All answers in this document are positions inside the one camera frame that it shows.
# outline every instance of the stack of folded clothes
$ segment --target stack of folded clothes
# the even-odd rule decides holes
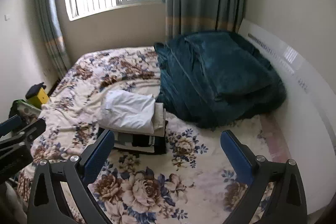
[[[152,95],[109,91],[101,106],[100,127],[114,132],[114,148],[141,154],[166,153],[166,110]]]

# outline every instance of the black object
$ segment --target black object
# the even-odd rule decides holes
[[[81,156],[50,164],[41,160],[31,186],[28,223],[77,224],[65,200],[60,181],[66,181],[72,197],[87,224],[111,223],[88,190],[114,146],[114,134],[105,130]]]
[[[5,135],[18,124],[21,119],[13,116],[0,124],[0,135]],[[45,131],[45,121],[38,119],[26,126],[16,136],[0,142],[0,184],[33,161],[30,154],[31,143]]]
[[[20,116],[14,115],[10,117],[8,120],[0,123],[0,137],[5,136],[9,132],[15,130],[18,126],[20,126],[22,120]]]
[[[257,209],[269,181],[275,182],[268,206],[256,223],[297,224],[307,223],[305,193],[297,165],[294,160],[287,163],[269,162],[255,156],[246,145],[242,145],[231,131],[224,131],[221,141],[235,147],[226,150],[227,156],[240,178],[253,181],[235,210],[224,224],[248,224]],[[101,210],[87,186],[103,167],[105,159],[114,145],[114,134],[105,130],[96,142],[89,145],[81,156],[72,156],[65,162],[50,164],[41,160],[31,187],[28,224],[76,224],[65,200],[60,181],[66,181],[77,207],[87,224],[109,224],[110,220]]]
[[[148,135],[133,134],[132,145],[133,146],[138,146],[138,147],[150,147],[151,145],[148,144],[149,137],[150,136],[148,136]],[[162,154],[167,153],[166,138],[155,136],[155,142],[154,142],[153,147],[154,147],[154,152],[153,153],[145,152],[145,151],[141,151],[141,150],[132,150],[132,148],[125,149],[125,148],[115,147],[115,149],[117,149],[119,151],[129,152],[129,153],[132,153],[132,154],[162,155]]]
[[[26,127],[27,125],[31,123],[31,117],[25,117],[23,115],[21,116],[18,110],[18,106],[20,102],[24,102],[24,100],[19,99],[19,100],[13,101],[12,107],[10,108],[9,115],[8,115],[8,118],[11,118],[13,116],[19,116],[21,118],[21,124],[20,122],[17,122],[17,127],[11,130],[14,133],[20,132],[21,129],[23,129],[24,127]]]
[[[58,86],[58,84],[61,82],[61,80],[58,78],[57,80],[56,80],[56,82],[53,84],[53,86],[51,87],[51,89],[50,89],[50,91],[48,92],[48,97],[50,97],[52,94],[53,94],[53,92],[55,91],[55,89],[56,89],[56,87]]]
[[[268,161],[262,155],[255,156],[230,130],[222,132],[221,146],[237,173],[237,180],[249,184],[246,193],[224,224],[250,223],[269,182],[274,182],[270,200],[261,219],[255,223],[307,223],[305,192],[294,160],[287,160],[284,164]]]
[[[30,99],[30,98],[36,96],[36,95],[39,93],[39,91],[40,91],[41,88],[45,89],[46,87],[47,87],[47,86],[44,84],[44,82],[39,83],[39,84],[37,84],[37,85],[33,85],[33,86],[27,91],[27,93],[26,93],[26,99],[28,100],[28,99]]]

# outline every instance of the green object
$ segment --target green object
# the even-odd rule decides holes
[[[247,40],[226,31],[179,36],[155,44],[161,69],[157,102],[198,127],[223,126],[278,108],[285,87]]]
[[[22,123],[14,130],[14,132],[20,131],[22,128],[27,125],[35,122],[41,113],[41,109],[34,107],[26,103],[24,100],[15,100],[13,101],[12,107],[9,112],[9,118],[14,115],[21,117]]]

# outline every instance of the bed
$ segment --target bed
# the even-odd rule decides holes
[[[33,163],[19,176],[18,191],[29,199],[39,160],[67,160],[94,143],[100,104],[109,90],[157,96],[160,70],[153,47],[121,48],[83,55],[43,105],[40,117],[47,129],[31,148]],[[219,137],[231,129],[255,155],[285,162],[289,152],[274,118],[257,115],[212,130],[197,128],[167,114],[167,154],[139,155],[112,150],[89,189],[113,223],[222,224],[243,196],[246,186],[236,181]],[[183,156],[176,151],[183,151]],[[252,222],[260,219],[272,192],[267,187]],[[66,183],[74,219],[83,223]]]

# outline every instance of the white wall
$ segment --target white wall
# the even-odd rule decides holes
[[[275,35],[246,19],[239,34],[271,62],[286,87],[287,99],[273,115],[298,164],[307,212],[313,213],[326,206],[336,191],[336,95],[300,54],[289,62],[285,58],[289,45]]]
[[[165,4],[119,8],[70,21],[65,1],[56,0],[58,20],[72,63],[87,52],[150,46],[165,40]]]
[[[291,45],[336,93],[336,0],[246,0],[245,18]]]
[[[57,76],[39,31],[34,0],[0,0],[0,34],[0,122],[3,122],[14,100],[24,99],[32,85],[43,81],[49,90]]]

